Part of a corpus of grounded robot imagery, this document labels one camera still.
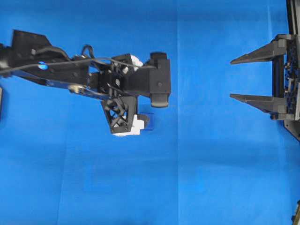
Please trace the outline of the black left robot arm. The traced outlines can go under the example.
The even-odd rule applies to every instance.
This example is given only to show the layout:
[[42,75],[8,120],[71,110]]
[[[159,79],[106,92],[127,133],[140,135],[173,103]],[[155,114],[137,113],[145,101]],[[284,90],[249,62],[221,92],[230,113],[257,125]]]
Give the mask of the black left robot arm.
[[84,45],[79,55],[70,57],[46,36],[20,30],[13,32],[11,45],[0,47],[1,77],[17,76],[98,99],[115,136],[139,135],[148,127],[149,116],[138,112],[140,92],[125,83],[130,76],[154,68],[131,54],[96,57],[91,45]]

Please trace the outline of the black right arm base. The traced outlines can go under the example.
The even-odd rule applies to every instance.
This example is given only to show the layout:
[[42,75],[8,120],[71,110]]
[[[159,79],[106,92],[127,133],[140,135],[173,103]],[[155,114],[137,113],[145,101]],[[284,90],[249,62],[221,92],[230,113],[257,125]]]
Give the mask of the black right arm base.
[[293,120],[284,122],[284,127],[295,137],[300,139],[300,2],[287,0],[287,17],[289,34],[292,40],[288,45],[286,57],[286,81],[288,87],[288,112]]

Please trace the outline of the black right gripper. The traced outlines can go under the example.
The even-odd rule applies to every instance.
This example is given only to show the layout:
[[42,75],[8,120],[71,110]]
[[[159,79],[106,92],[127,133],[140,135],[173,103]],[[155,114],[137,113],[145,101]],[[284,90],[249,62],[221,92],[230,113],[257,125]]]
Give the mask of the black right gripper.
[[300,37],[279,34],[267,45],[244,54],[231,65],[272,61],[272,95],[254,96],[230,94],[240,102],[269,114],[294,115],[300,119]]

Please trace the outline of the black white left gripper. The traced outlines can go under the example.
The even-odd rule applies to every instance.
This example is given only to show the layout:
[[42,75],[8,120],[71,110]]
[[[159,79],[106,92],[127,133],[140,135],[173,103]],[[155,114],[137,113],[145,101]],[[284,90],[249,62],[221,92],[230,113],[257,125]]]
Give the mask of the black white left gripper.
[[121,89],[124,77],[135,72],[143,63],[131,54],[113,57],[116,62],[103,69],[99,75],[97,90],[108,95],[101,101],[112,135],[123,137],[139,135],[144,129],[144,121],[139,119],[137,96]]

